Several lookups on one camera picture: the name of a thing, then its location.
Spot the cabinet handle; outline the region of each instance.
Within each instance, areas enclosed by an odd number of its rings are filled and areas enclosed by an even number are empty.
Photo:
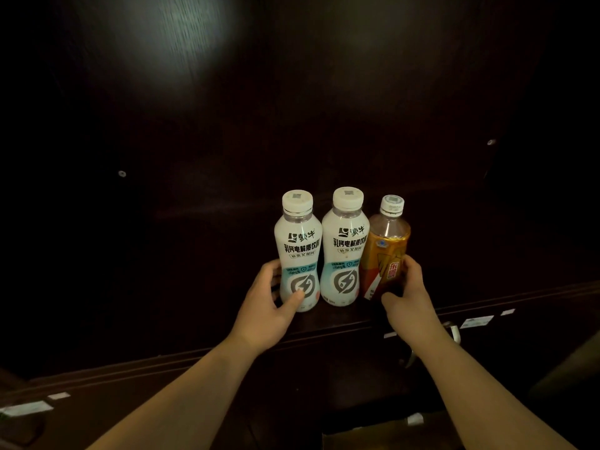
[[[450,331],[452,332],[452,339],[455,343],[460,344],[461,339],[460,330],[458,330],[458,325],[456,325],[454,322],[444,322],[442,325],[444,326],[444,328],[450,329]],[[411,350],[409,361],[405,364],[404,368],[410,368],[412,364],[415,363],[416,359],[417,356],[415,354],[415,351]]]

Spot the plastic bottle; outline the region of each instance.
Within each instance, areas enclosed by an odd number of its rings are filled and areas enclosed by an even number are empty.
[[[379,213],[371,216],[371,230],[360,264],[361,294],[379,299],[400,279],[402,257],[410,237],[408,222],[400,218],[404,199],[388,194],[381,200]]]
[[[283,215],[275,225],[275,241],[281,260],[281,300],[286,302],[299,288],[304,301],[298,311],[312,309],[319,300],[317,259],[323,228],[313,215],[313,196],[294,189],[281,198]]]
[[[323,218],[321,293],[334,306],[347,306],[358,297],[358,263],[369,233],[369,220],[361,210],[363,199],[360,189],[338,188],[333,208]]]

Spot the person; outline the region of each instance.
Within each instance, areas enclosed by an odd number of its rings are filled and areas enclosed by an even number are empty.
[[[464,447],[573,449],[452,340],[433,309],[420,265],[406,256],[403,269],[403,296],[382,296],[387,318],[429,370]],[[304,299],[299,290],[277,308],[271,287],[280,281],[280,262],[264,264],[229,336],[89,450],[208,449],[252,362],[283,337]]]

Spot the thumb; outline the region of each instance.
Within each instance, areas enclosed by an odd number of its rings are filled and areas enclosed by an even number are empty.
[[[381,295],[381,303],[383,304],[385,310],[388,311],[398,298],[399,297],[394,295],[393,293],[386,292],[383,295]]]
[[[300,307],[300,304],[302,304],[303,300],[304,290],[298,289],[296,292],[290,295],[285,303],[283,303],[283,306],[279,308],[279,312],[283,314],[289,322],[291,322],[294,314],[296,314],[296,311]]]

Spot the energy drink bottle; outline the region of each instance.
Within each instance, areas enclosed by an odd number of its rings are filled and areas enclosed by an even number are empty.
[[[369,233],[363,200],[360,189],[338,188],[333,208],[323,218],[321,293],[334,306],[347,306],[358,297],[358,264]]]
[[[304,301],[298,311],[308,311],[320,296],[317,259],[323,229],[313,215],[313,196],[294,189],[281,198],[283,215],[275,225],[275,241],[281,260],[281,300],[286,302],[299,288]]]
[[[359,268],[361,295],[379,299],[400,279],[402,257],[410,237],[408,222],[400,218],[404,199],[388,194],[381,200],[379,213],[371,216],[371,229]]]

